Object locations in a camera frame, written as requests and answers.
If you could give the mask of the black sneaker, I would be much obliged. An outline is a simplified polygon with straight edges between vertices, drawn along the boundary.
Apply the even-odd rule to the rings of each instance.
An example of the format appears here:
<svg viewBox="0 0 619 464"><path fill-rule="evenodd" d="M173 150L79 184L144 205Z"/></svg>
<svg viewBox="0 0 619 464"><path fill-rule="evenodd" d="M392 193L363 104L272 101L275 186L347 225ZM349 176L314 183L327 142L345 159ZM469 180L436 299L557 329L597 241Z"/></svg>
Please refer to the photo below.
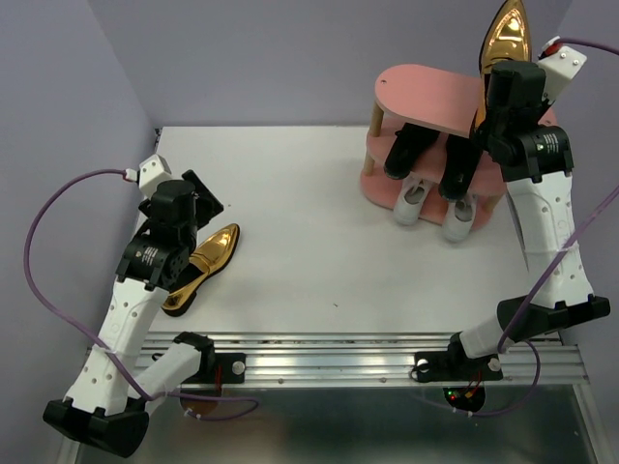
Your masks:
<svg viewBox="0 0 619 464"><path fill-rule="evenodd" d="M446 141L446 162L439 194L449 202L464 198L472 183L483 150L470 139L450 134Z"/></svg>
<svg viewBox="0 0 619 464"><path fill-rule="evenodd" d="M405 123L396 132L396 140L384 161L386 176L394 180L406 178L417 159L437 141L439 134L438 130Z"/></svg>

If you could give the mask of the white sneaker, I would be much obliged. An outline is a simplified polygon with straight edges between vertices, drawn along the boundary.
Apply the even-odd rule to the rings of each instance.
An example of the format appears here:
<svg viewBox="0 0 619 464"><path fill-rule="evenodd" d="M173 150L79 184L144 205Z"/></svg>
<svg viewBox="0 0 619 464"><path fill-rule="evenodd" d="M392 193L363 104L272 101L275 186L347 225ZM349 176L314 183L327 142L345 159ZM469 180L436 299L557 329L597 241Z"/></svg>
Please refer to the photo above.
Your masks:
<svg viewBox="0 0 619 464"><path fill-rule="evenodd" d="M448 209L442 223L445 239L458 243L469 235L478 206L478 196L467 193L462 199L448 203Z"/></svg>
<svg viewBox="0 0 619 464"><path fill-rule="evenodd" d="M435 187L435 183L415 175L407 176L393 209L396 223L404 226L413 225L420 216L424 203Z"/></svg>

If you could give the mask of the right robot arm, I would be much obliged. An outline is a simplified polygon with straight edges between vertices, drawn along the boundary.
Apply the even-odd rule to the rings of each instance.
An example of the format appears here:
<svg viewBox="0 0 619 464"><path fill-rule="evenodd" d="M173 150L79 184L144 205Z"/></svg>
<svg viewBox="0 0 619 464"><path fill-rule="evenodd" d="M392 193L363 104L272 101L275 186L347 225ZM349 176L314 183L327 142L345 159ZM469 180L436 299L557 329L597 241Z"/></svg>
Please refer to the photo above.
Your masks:
<svg viewBox="0 0 619 464"><path fill-rule="evenodd" d="M500 302L485 322L454 334L446 350L416 353L413 380L467 380L518 342L609 314L609 300L594 293L580 257L584 228L574 221L570 139L560 127L541 123L584 64L582 57L556 55L492 67L479 110L485 118L470 139L500 166L532 287Z"/></svg>

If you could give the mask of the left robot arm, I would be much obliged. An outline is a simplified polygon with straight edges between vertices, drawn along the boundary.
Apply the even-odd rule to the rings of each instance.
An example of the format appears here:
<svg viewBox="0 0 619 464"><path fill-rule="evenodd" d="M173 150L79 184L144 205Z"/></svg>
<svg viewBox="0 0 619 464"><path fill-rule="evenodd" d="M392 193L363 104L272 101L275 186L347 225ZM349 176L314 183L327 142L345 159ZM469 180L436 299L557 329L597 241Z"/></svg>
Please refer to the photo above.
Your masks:
<svg viewBox="0 0 619 464"><path fill-rule="evenodd" d="M44 410L44 421L66 437L120 457L139 448L151 414L168 395L190 378L208 379L216 363L210 338L183 332L135 374L154 317L190 264L198 230L223 206L188 170L159 183L139 209L146 220L123 252L90 355L65 396Z"/></svg>

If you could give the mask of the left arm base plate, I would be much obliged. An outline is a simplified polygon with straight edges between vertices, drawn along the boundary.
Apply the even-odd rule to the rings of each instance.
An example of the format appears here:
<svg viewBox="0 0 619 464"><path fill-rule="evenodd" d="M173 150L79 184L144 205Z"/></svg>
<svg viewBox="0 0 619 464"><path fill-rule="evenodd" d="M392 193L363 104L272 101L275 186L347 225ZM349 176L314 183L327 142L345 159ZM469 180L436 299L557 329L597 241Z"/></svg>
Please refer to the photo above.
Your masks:
<svg viewBox="0 0 619 464"><path fill-rule="evenodd" d="M241 352L215 353L200 362L197 372L188 379L192 384L240 385L245 383L247 355Z"/></svg>

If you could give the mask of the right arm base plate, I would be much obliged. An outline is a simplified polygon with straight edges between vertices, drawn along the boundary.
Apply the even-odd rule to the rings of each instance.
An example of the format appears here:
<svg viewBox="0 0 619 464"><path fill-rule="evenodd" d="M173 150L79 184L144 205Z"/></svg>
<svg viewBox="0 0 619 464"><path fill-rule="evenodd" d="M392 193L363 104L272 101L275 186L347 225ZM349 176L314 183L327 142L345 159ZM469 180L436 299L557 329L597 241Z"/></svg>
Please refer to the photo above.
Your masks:
<svg viewBox="0 0 619 464"><path fill-rule="evenodd" d="M498 362L496 356L488 356L475 360L466 357L449 355L446 351L422 351L414 354L414 362L409 371L409 377L419 383L500 381L504 378L501 367L492 370L490 362Z"/></svg>

